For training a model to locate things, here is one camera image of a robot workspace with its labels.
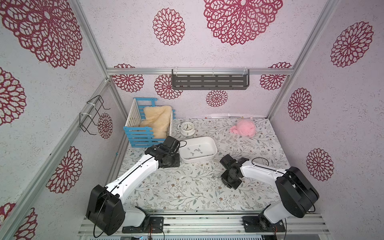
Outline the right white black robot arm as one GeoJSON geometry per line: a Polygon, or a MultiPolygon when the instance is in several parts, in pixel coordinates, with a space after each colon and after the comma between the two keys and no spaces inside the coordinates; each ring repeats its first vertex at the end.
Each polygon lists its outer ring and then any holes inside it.
{"type": "Polygon", "coordinates": [[[237,189],[243,178],[251,178],[271,186],[276,186],[280,200],[267,206],[259,215],[259,225],[266,228],[289,218],[303,218],[320,195],[300,169],[287,170],[259,165],[247,158],[238,160],[224,156],[220,164],[225,168],[222,182],[230,189],[237,189]]]}

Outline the white plastic storage box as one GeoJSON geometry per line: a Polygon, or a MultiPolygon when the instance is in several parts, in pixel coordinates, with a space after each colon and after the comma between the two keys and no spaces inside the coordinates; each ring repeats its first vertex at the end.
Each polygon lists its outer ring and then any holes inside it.
{"type": "Polygon", "coordinates": [[[215,140],[211,137],[199,137],[185,140],[180,147],[181,160],[186,164],[209,162],[218,153],[215,140]]]}

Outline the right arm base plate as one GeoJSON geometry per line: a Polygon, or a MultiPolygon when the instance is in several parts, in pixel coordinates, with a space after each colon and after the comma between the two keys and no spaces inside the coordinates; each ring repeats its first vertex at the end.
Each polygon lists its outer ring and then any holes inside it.
{"type": "Polygon", "coordinates": [[[267,219],[258,216],[242,217],[244,229],[246,233],[283,233],[286,231],[285,224],[282,220],[276,224],[271,224],[267,219]]]}

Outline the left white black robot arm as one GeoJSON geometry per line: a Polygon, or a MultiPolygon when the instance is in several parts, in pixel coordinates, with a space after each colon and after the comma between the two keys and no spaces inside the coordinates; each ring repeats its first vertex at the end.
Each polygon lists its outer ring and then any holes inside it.
{"type": "Polygon", "coordinates": [[[90,193],[86,217],[103,234],[113,235],[121,227],[148,226],[150,214],[140,207],[124,209],[124,203],[139,184],[158,169],[180,166],[178,147],[151,146],[139,161],[106,186],[97,185],[90,193]]]}

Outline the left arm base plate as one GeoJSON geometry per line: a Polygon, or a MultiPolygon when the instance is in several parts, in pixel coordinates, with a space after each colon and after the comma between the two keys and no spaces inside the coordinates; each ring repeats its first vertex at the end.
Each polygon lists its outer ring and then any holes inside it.
{"type": "Polygon", "coordinates": [[[123,227],[123,234],[141,234],[141,233],[162,233],[164,227],[164,217],[149,217],[139,227],[123,227]]]}

